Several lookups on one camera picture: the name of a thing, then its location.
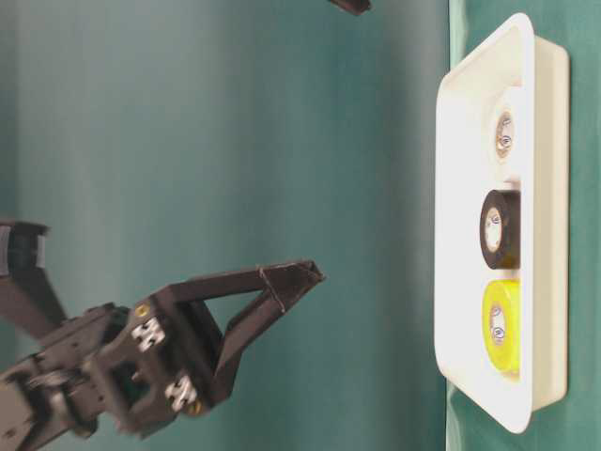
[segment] white tape roll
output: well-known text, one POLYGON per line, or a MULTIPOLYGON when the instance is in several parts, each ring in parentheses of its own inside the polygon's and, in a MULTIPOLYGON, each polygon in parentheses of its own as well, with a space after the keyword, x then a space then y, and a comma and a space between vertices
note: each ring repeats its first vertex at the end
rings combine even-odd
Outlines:
POLYGON ((485 130, 485 146, 492 170, 498 181, 519 181, 520 117, 522 116, 522 88, 511 86, 505 89, 495 103, 485 130))

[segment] green wall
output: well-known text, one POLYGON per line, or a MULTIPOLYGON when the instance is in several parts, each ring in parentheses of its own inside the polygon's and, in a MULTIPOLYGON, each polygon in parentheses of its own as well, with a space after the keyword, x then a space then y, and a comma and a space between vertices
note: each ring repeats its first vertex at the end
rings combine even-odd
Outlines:
MULTIPOLYGON (((329 277, 249 349, 210 416, 143 442, 104 419, 85 449, 443 449, 448 7, 374 3, 358 19, 323 0, 0 1, 0 212, 53 228, 49 273, 72 315, 295 257, 329 277)), ((225 319, 239 303, 213 306, 225 319)))

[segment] tape label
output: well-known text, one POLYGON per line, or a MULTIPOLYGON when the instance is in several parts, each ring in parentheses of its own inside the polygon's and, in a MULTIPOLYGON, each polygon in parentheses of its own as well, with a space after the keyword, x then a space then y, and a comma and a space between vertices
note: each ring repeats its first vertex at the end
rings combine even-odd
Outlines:
POLYGON ((505 340, 505 314, 500 307, 490 309, 490 335, 496 345, 502 345, 505 340))
POLYGON ((501 214, 493 207, 486 214, 485 220, 486 247, 490 252, 497 252, 501 246, 502 233, 501 214))
POLYGON ((504 112, 497 122, 495 144, 497 147, 497 156, 501 160, 504 160, 509 155, 511 147, 514 144, 514 121, 508 111, 504 112))

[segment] tape roll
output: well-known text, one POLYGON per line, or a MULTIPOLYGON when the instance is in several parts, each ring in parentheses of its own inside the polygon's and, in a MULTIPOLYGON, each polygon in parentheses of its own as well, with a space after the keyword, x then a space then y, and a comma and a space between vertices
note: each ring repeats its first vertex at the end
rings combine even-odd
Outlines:
POLYGON ((520 179, 520 118, 523 94, 521 87, 511 86, 503 91, 492 109, 485 148, 498 181, 520 179))
POLYGON ((495 280, 485 289, 482 334, 492 365, 519 372, 519 280, 495 280))
POLYGON ((519 268, 519 191, 488 193, 480 213, 480 247, 489 268, 519 268))

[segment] white tray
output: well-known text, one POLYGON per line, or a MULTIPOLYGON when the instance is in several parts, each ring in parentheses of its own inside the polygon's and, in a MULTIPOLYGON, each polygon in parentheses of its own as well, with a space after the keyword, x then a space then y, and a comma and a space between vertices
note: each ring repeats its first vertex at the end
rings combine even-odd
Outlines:
POLYGON ((568 122, 566 51, 509 18, 439 87, 436 148, 435 347, 442 374, 514 433, 567 388, 568 122), (490 119, 506 88, 519 87, 516 179, 491 170, 490 119), (521 192, 518 270, 491 270, 479 242, 493 189, 521 192), (490 363, 482 333, 485 286, 518 278, 520 371, 490 363))

